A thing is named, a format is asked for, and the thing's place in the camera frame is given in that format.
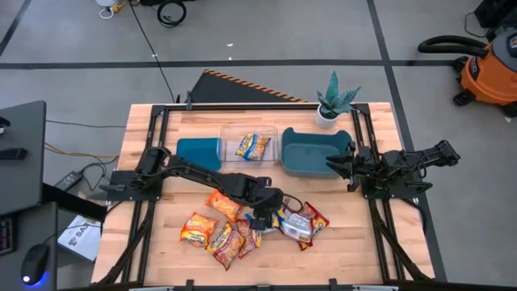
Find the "orange ramen packet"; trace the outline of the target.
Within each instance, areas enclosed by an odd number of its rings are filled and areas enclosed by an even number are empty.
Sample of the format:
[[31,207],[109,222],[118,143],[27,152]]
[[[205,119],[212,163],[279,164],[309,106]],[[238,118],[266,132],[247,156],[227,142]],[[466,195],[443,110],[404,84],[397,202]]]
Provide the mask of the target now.
[[194,247],[206,248],[218,220],[193,213],[180,231],[180,240]]
[[223,213],[231,222],[237,221],[237,216],[242,210],[242,207],[239,204],[229,199],[218,190],[215,190],[208,197],[205,201],[205,205]]

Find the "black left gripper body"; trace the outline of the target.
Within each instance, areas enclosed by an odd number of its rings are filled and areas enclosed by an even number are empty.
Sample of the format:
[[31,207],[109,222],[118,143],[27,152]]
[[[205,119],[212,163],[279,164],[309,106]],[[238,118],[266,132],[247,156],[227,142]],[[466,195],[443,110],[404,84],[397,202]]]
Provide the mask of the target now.
[[270,177],[258,177],[252,187],[249,207],[253,209],[255,220],[268,221],[271,213],[278,211],[284,202],[284,193],[271,186]]

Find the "dark grey desk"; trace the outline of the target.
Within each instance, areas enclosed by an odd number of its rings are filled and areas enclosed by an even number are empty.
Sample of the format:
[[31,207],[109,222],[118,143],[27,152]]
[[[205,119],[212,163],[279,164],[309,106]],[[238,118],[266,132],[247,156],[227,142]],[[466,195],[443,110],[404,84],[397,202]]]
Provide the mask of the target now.
[[[24,148],[23,160],[0,160],[0,220],[14,220],[15,250],[0,252],[0,291],[56,291],[57,205],[43,202],[44,134],[46,103],[35,101],[0,109],[11,126],[0,134],[0,150]],[[25,285],[21,267],[35,245],[48,247],[42,278]]]

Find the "black equipment case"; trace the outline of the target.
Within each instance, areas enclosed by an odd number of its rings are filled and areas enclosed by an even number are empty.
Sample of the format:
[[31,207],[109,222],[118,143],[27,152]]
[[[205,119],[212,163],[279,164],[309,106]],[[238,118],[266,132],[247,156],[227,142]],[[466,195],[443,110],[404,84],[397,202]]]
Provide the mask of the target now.
[[[468,30],[468,17],[474,15],[481,28],[486,28],[482,35]],[[464,17],[464,31],[477,38],[492,41],[504,32],[517,31],[517,0],[482,0],[473,12]]]

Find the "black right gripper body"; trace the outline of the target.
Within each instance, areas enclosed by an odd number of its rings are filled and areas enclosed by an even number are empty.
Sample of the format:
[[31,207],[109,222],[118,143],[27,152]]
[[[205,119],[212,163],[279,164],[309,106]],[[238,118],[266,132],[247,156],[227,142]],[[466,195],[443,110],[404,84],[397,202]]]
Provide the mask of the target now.
[[350,164],[350,183],[347,186],[349,192],[354,192],[357,189],[360,177],[371,178],[376,171],[376,161],[372,149],[368,146],[360,145],[358,154],[355,154],[355,150],[355,143],[350,141],[347,145],[348,163]]

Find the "black computer mouse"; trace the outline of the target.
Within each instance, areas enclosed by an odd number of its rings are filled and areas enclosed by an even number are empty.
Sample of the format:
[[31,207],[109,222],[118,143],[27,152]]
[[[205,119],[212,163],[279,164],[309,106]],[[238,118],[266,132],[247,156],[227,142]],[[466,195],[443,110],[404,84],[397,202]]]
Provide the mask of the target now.
[[49,246],[43,243],[36,244],[27,251],[20,269],[20,278],[26,286],[36,285],[43,279],[48,255]]

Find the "clear plastic bin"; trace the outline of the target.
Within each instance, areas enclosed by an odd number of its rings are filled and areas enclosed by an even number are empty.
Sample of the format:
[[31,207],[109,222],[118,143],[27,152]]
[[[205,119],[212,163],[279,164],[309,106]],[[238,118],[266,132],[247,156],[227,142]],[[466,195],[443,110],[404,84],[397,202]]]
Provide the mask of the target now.
[[[247,133],[256,133],[269,137],[263,158],[258,161],[246,161],[235,154],[242,138]],[[224,168],[273,167],[280,160],[279,133],[274,126],[227,125],[221,129],[219,158]]]

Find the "black aluminium rig frame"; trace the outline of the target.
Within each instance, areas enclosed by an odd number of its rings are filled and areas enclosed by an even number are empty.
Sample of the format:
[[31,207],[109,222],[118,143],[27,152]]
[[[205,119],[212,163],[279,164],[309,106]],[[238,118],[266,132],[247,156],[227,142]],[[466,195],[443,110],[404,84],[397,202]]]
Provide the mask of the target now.
[[[172,104],[165,145],[175,152],[179,138],[218,136],[224,125],[271,125],[279,133],[293,127],[303,133],[355,132],[352,117],[342,116],[338,129],[320,129],[314,117],[315,103],[202,103],[183,111]],[[400,150],[394,115],[389,103],[369,103],[373,127],[379,138],[380,150]],[[133,104],[121,144],[118,170],[133,171],[147,140],[152,104]],[[261,291],[330,290],[330,279],[336,279],[335,290],[359,291],[354,285],[394,291],[384,287],[376,240],[368,202],[358,188],[347,192],[347,181],[338,179],[298,178],[285,173],[280,162],[273,167],[236,168],[253,176],[270,176],[272,184],[302,202],[308,201],[330,219],[330,226],[317,237],[313,247],[300,251],[293,239],[278,230],[267,234],[259,249],[243,259],[236,258],[228,271],[200,247],[179,240],[184,222],[197,212],[218,219],[213,237],[221,231],[226,217],[204,205],[213,192],[211,188],[180,178],[164,182],[162,198],[155,206],[144,285],[174,286],[184,289],[193,280],[193,290],[245,289]],[[418,210],[403,201],[390,202],[398,241],[419,269],[435,277],[431,256],[420,226]],[[124,202],[107,216],[92,282],[104,278],[115,265],[128,244],[128,235],[135,202]]]

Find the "black keyboard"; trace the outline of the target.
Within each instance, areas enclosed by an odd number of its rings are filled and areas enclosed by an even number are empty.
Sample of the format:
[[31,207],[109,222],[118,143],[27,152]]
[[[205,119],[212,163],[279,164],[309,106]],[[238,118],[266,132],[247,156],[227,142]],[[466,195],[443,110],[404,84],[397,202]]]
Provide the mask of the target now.
[[0,217],[0,256],[18,249],[18,225],[16,217]]

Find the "green plant in white pot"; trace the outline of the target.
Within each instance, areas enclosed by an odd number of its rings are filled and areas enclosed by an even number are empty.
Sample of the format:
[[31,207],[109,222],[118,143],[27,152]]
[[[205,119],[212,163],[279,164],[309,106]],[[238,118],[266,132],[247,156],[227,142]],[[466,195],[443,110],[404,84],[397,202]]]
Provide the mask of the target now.
[[352,109],[351,103],[359,93],[361,87],[351,91],[339,90],[338,75],[332,72],[326,89],[326,93],[317,92],[319,102],[315,122],[322,129],[331,129],[337,123],[338,118]]

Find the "black mat with striped edge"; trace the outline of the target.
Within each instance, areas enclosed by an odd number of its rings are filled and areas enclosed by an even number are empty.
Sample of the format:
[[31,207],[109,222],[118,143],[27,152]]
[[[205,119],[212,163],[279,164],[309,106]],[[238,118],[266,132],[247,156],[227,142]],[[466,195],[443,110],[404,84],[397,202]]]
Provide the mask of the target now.
[[211,69],[203,71],[188,96],[193,103],[306,103],[295,95]]

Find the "black remote control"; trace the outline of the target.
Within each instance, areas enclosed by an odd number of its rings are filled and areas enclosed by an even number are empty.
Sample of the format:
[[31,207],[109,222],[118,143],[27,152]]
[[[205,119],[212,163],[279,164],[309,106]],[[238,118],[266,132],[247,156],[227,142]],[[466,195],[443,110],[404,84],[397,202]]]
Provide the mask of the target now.
[[0,160],[24,160],[28,151],[24,148],[8,148],[0,150]]

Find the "orange shop vacuum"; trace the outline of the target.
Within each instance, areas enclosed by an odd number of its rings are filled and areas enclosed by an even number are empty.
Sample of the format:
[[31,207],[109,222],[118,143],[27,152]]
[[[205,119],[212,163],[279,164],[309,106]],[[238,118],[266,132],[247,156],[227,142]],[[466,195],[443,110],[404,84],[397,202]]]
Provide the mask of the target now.
[[487,45],[463,36],[458,43],[465,56],[453,62],[461,86],[453,103],[490,103],[506,116],[517,117],[517,29],[499,34]]

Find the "black power adapter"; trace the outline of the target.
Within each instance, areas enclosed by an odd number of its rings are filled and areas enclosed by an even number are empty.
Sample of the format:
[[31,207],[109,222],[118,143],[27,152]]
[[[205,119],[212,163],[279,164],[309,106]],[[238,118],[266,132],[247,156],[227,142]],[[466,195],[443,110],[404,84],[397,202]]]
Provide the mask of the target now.
[[64,178],[60,179],[54,187],[64,192],[69,191],[83,179],[83,174],[77,171],[71,171]]

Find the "large teal plastic bin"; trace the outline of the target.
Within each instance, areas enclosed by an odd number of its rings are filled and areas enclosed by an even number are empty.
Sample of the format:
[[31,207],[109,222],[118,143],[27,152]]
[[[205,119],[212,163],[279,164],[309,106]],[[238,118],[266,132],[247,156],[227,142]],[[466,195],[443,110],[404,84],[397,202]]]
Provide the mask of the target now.
[[305,178],[334,179],[339,175],[326,165],[326,158],[344,155],[350,134],[298,133],[287,128],[282,134],[281,162],[287,174]]

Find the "small teal plastic bin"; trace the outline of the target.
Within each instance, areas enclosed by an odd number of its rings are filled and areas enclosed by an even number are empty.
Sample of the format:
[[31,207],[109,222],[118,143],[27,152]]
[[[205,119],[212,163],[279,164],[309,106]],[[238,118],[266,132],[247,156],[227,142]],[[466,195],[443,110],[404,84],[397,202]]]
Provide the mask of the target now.
[[178,140],[176,154],[201,167],[211,171],[221,169],[219,158],[220,139],[213,138],[182,138]]

